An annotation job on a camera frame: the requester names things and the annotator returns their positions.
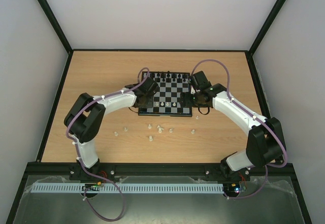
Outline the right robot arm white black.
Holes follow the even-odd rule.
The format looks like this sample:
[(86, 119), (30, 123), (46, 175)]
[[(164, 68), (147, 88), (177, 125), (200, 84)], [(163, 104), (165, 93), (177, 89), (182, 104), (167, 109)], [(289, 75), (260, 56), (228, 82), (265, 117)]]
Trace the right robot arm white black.
[(233, 179), (239, 171), (250, 167), (284, 167), (287, 153), (281, 123), (252, 111), (231, 93), (229, 86), (212, 85), (204, 72), (192, 74), (190, 90), (181, 94), (181, 105), (198, 109), (215, 109), (233, 121), (247, 136), (246, 148), (220, 162), (224, 178)]

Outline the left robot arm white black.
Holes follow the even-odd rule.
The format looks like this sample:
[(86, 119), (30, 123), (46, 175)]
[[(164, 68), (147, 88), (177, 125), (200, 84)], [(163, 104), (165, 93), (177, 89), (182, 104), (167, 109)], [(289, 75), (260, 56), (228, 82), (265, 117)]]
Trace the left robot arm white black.
[(140, 108), (158, 92), (159, 86), (151, 78), (130, 84), (111, 94), (91, 96), (79, 95), (64, 119), (66, 137), (73, 140), (77, 150), (77, 161), (90, 169), (99, 162), (95, 150), (95, 137), (103, 118), (122, 108)]

